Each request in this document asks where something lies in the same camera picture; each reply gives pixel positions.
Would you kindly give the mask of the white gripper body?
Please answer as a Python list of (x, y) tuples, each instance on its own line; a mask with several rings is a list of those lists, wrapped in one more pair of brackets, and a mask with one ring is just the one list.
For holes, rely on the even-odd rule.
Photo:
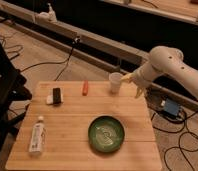
[(163, 73), (152, 66), (150, 62), (146, 62), (132, 72), (131, 80), (141, 88), (147, 88), (156, 78), (162, 76)]

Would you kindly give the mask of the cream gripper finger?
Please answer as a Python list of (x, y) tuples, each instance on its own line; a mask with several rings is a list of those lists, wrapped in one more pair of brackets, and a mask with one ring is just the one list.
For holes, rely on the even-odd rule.
[(137, 87), (135, 98), (139, 98), (144, 93), (144, 89), (141, 87)]
[(132, 73), (126, 74), (121, 77), (121, 82), (131, 82), (132, 81)]

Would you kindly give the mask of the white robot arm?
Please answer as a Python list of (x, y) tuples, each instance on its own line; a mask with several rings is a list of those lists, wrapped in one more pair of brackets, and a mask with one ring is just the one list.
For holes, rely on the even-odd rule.
[(167, 74), (180, 83), (198, 100), (198, 70), (183, 62), (183, 52), (177, 48), (156, 46), (151, 49), (148, 60), (132, 73), (121, 78), (137, 86), (136, 96), (149, 87), (158, 77)]

